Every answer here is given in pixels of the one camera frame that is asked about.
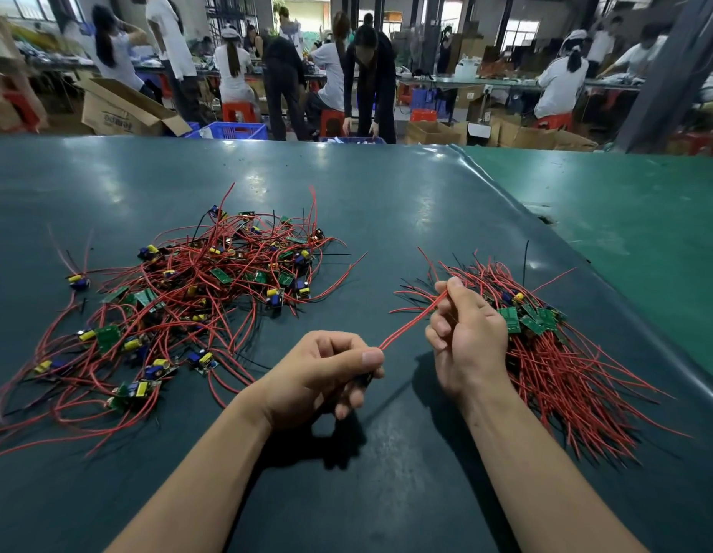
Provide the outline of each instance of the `yellow capacitor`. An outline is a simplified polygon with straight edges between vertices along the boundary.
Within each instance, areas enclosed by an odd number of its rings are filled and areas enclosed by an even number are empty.
[[[49,370],[49,367],[52,366],[52,361],[42,361],[38,365],[36,365],[33,369],[34,372],[37,374],[43,374],[46,371]]]
[[[141,347],[141,342],[137,339],[132,339],[123,344],[123,351],[134,351]]]

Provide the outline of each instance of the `pile of wires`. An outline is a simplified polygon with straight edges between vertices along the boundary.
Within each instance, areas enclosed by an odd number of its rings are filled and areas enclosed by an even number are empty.
[[[161,233],[143,246],[138,265],[88,271],[89,242],[83,268],[58,248],[69,269],[69,304],[32,359],[0,388],[0,455],[46,442],[100,439],[91,454],[149,417],[162,385],[182,368],[204,376],[215,401],[225,407],[219,391],[237,394],[255,381],[245,365],[258,363],[242,353],[260,319],[283,310],[297,316],[299,306],[333,292],[361,260],[330,287],[312,293],[323,249],[337,240],[318,227],[314,191],[310,212],[290,218],[274,212],[228,214],[223,204],[232,189],[197,227]],[[170,233],[181,236],[158,242]],[[90,288],[91,276],[106,278],[99,308],[79,332],[55,334],[66,319],[84,311],[87,299],[80,302],[81,294]],[[33,389],[27,403],[7,411],[27,387]],[[11,422],[9,416],[21,420]],[[71,427],[74,434],[7,447],[26,429],[46,423]]]
[[[445,293],[435,295],[433,285],[438,277],[434,265],[429,260],[428,263],[429,283],[403,285],[395,292],[414,306],[391,312],[419,312],[419,315],[390,336],[385,341],[387,345],[429,315],[445,297]],[[561,276],[531,292],[513,279],[507,266],[491,261],[483,265],[476,254],[472,265],[453,267],[438,263],[449,276],[460,278],[503,316],[510,338],[506,357],[510,380],[546,429],[551,431],[555,426],[561,430],[566,445],[577,456],[584,447],[595,460],[625,457],[635,460],[633,448],[638,438],[631,423],[634,418],[688,436],[659,425],[625,399],[631,396],[658,403],[651,394],[668,394],[604,353],[570,325],[560,310],[536,297],[534,293]]]

